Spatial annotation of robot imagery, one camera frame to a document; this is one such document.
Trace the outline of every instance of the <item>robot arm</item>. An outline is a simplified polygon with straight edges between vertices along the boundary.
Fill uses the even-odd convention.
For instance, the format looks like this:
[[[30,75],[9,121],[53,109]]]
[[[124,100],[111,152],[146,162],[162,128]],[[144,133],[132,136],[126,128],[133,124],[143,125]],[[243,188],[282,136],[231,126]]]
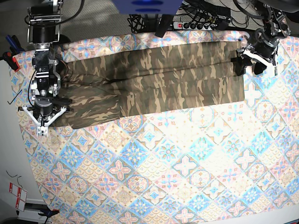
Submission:
[[[32,107],[20,107],[37,125],[37,133],[48,135],[48,127],[63,113],[69,111],[71,101],[58,97],[61,79],[52,44],[59,41],[61,7],[63,0],[46,0],[28,8],[28,42],[36,47],[32,58],[35,78],[30,81]]]
[[[245,48],[237,50],[239,74],[245,74],[245,68],[254,64],[254,73],[262,74],[267,68],[269,74],[278,74],[276,67],[276,55],[279,40],[291,35],[290,28],[286,22],[286,17],[281,10],[272,8],[261,2],[256,2],[254,8],[263,16],[264,29],[257,29],[248,41]]]

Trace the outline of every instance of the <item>patterned tablecloth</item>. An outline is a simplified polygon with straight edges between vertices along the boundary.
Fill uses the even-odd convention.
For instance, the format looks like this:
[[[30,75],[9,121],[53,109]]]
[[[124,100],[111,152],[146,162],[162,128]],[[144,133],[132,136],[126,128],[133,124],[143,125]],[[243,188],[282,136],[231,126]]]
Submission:
[[[241,32],[169,32],[79,41],[57,49],[67,61],[125,50],[236,41]],[[27,105],[33,51],[11,71],[15,105]],[[244,102],[49,130],[19,112],[24,145],[54,223],[188,223],[299,203],[299,39],[279,46],[281,73],[245,75]]]

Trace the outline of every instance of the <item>black cable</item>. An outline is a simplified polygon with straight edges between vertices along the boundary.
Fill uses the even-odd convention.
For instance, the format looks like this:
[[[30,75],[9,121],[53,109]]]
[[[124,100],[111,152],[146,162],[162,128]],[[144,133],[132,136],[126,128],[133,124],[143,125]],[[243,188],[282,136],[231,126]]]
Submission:
[[[257,30],[255,31],[256,39],[257,39],[258,42],[262,42],[262,40],[259,38],[259,33],[262,34],[263,38],[264,38],[266,41],[268,41],[268,42],[270,41],[269,37],[265,34],[265,31],[264,31],[263,29],[259,28],[259,29],[257,29]]]
[[[188,15],[189,17],[191,17],[193,19],[193,17],[191,15],[189,15],[188,13],[176,14],[175,16],[185,16],[185,15]]]
[[[195,19],[198,17],[198,15],[199,15],[199,11],[195,14],[194,18],[189,22],[189,25],[195,21]]]
[[[129,27],[131,28],[132,33],[138,33],[140,31],[142,31],[145,27],[144,20],[141,17],[141,15],[139,15],[139,14],[130,14],[129,18],[127,18],[127,20],[129,22]]]
[[[81,0],[81,4],[80,4],[80,7],[78,9],[78,11],[70,18],[64,20],[64,21],[61,21],[61,22],[58,22],[58,23],[55,23],[55,24],[49,24],[49,25],[37,25],[37,24],[31,24],[30,21],[27,21],[27,19],[29,18],[29,16],[27,15],[25,18],[24,18],[24,21],[27,25],[30,25],[30,26],[33,26],[33,27],[53,27],[53,26],[58,26],[58,25],[61,25],[63,23],[66,23],[68,21],[71,21],[72,19],[76,18],[80,12],[82,11],[83,7],[84,7],[84,3],[85,3],[85,0]]]
[[[238,27],[238,28],[239,28],[239,26],[236,26],[236,25],[234,24],[234,21],[235,21],[236,23],[240,24],[240,25],[246,25],[246,27],[244,27],[244,28],[247,28],[247,27],[249,26],[249,17],[248,17],[248,16],[246,16],[246,18],[245,18],[245,23],[240,23],[240,22],[238,22],[237,20],[235,20],[234,18],[232,18],[232,25],[233,25],[234,27]]]
[[[194,5],[183,5],[180,8],[178,8],[179,10],[185,9],[185,8],[193,8],[193,9],[198,9],[198,7],[195,7]]]
[[[186,6],[188,6],[188,7],[181,7],[179,9],[180,10],[185,10],[185,12],[188,14],[188,16],[192,19],[195,17],[196,12],[202,11],[202,9],[200,9],[199,7],[195,7],[195,6],[192,6],[192,5],[186,5]]]
[[[31,76],[30,83],[29,83],[29,86],[28,86],[28,92],[27,92],[28,102],[30,103],[31,106],[33,106],[33,105],[32,105],[32,103],[31,103],[31,101],[30,101],[30,98],[29,98],[29,90],[30,90],[30,86],[31,86],[32,78],[33,78],[33,76],[35,75],[35,73],[36,73],[36,70],[33,72],[33,75]]]
[[[13,102],[14,102],[14,100],[18,97],[18,95],[22,92],[23,90],[20,90],[19,92],[18,92],[18,94],[14,97],[14,99],[11,101],[11,102],[8,102],[8,104],[9,105],[11,105]]]
[[[46,224],[46,223],[47,223],[48,219],[49,219],[49,217],[47,217],[47,218],[46,218],[46,221],[44,222],[44,224]]]
[[[11,178],[14,178],[14,177],[18,176],[18,175],[16,175],[16,176],[11,176],[11,175],[8,173],[7,170],[6,170],[6,173],[7,173]]]
[[[187,2],[188,2],[188,1],[189,1],[189,2],[192,2],[193,4],[195,4],[195,5],[197,6],[198,9],[201,9],[201,10],[204,11],[204,12],[208,12],[209,9],[212,10],[214,16],[217,16],[217,12],[216,12],[216,10],[214,10],[213,8],[209,8],[209,9],[207,9],[206,6],[205,6],[204,4],[201,3],[201,1],[202,1],[202,2],[205,2],[205,1],[203,1],[203,0],[187,0]]]
[[[258,20],[263,20],[263,19],[265,19],[265,17],[262,16],[262,15],[253,15],[253,14],[247,12],[244,8],[242,8],[242,7],[239,5],[239,3],[238,3],[237,0],[233,0],[233,2],[234,2],[234,4],[235,4],[235,6],[236,6],[241,12],[243,12],[245,15],[247,15],[247,16],[249,16],[249,17],[251,17],[251,18],[254,18],[254,19],[258,19]]]
[[[219,2],[220,2],[223,6],[225,6],[226,8],[230,8],[230,7],[226,6],[221,0],[219,0]],[[230,10],[233,11],[233,12],[236,12],[236,13],[241,13],[241,11],[236,11],[236,10],[233,10],[233,9],[231,9],[231,8],[230,8]]]
[[[19,178],[20,177],[22,177],[22,176],[19,176],[18,178],[17,178],[17,182],[18,182],[18,184],[20,185],[20,183],[19,183]]]
[[[253,22],[255,22],[258,26],[264,27],[264,25],[258,24],[257,21],[255,21],[253,18],[251,18],[253,20]]]
[[[18,175],[15,175],[15,176],[11,176],[9,173],[8,173],[8,171],[6,170],[6,173],[11,177],[11,178],[14,178],[14,177],[16,177],[16,176],[18,176]],[[18,176],[17,177],[17,182],[18,182],[18,184],[20,185],[20,183],[19,183],[19,178],[20,177],[22,177],[22,176]]]

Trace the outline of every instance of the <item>camouflage pants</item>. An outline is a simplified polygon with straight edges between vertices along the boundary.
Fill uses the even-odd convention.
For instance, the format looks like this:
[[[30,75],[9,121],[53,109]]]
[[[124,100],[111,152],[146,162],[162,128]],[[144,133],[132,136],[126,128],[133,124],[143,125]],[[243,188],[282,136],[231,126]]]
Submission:
[[[71,113],[54,126],[74,129],[121,117],[244,100],[231,58],[239,42],[206,42],[121,52],[68,63],[60,97]]]

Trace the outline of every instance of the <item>red and white label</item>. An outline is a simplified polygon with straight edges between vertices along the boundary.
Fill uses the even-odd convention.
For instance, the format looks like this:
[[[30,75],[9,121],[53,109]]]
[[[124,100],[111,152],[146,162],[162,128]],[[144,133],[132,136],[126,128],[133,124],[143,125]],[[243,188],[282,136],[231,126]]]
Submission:
[[[17,198],[17,201],[15,203],[15,208],[21,211],[24,211],[25,208],[25,202],[21,199]]]
[[[27,191],[18,186],[14,185],[13,183],[9,184],[9,192],[16,196],[16,203],[15,208],[21,211],[24,211],[25,202],[27,199]]]

